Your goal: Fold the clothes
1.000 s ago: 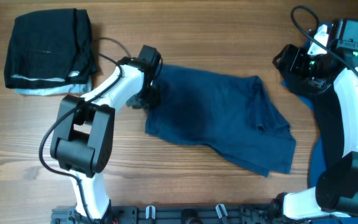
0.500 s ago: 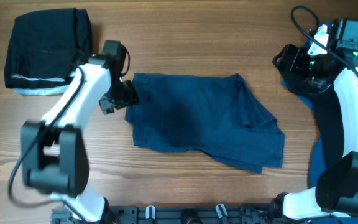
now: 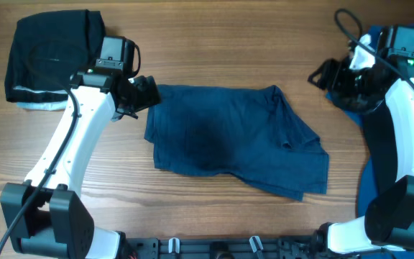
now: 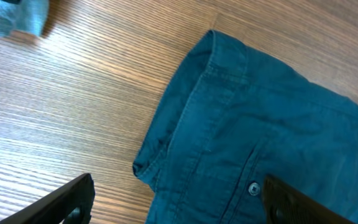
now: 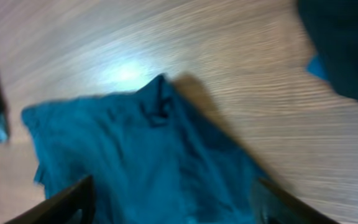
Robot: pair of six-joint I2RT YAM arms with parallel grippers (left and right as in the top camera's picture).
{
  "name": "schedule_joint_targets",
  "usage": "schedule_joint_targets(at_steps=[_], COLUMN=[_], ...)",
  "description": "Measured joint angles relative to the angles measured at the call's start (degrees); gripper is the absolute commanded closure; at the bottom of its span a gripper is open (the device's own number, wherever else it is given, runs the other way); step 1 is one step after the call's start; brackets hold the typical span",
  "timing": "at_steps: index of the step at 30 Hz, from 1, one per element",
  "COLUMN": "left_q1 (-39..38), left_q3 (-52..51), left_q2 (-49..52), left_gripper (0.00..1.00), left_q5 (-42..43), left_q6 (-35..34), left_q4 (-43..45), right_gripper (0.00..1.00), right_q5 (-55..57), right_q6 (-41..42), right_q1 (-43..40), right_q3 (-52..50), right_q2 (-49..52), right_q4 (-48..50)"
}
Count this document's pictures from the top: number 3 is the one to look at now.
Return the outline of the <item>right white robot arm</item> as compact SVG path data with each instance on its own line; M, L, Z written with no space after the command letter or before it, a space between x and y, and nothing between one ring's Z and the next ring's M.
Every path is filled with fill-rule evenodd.
M329 59L308 81L362 118L377 184L363 216L323 224L313 234L312 254L414 252L414 58L392 56L355 69L349 59Z

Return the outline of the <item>navy blue shorts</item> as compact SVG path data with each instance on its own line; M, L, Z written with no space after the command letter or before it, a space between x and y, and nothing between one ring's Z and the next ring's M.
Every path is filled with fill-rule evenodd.
M277 86L159 86L144 137L158 169L184 176L230 174L263 191L302 200L325 194L328 153Z

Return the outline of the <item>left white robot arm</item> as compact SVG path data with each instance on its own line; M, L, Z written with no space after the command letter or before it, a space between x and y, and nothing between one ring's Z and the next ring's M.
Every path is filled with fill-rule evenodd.
M46 150L22 183L7 183L1 208L7 231L0 241L22 254L52 258L132 258L123 232L97 227L81 201L84 175L106 126L159 104L153 77L131 78L97 69L79 72Z

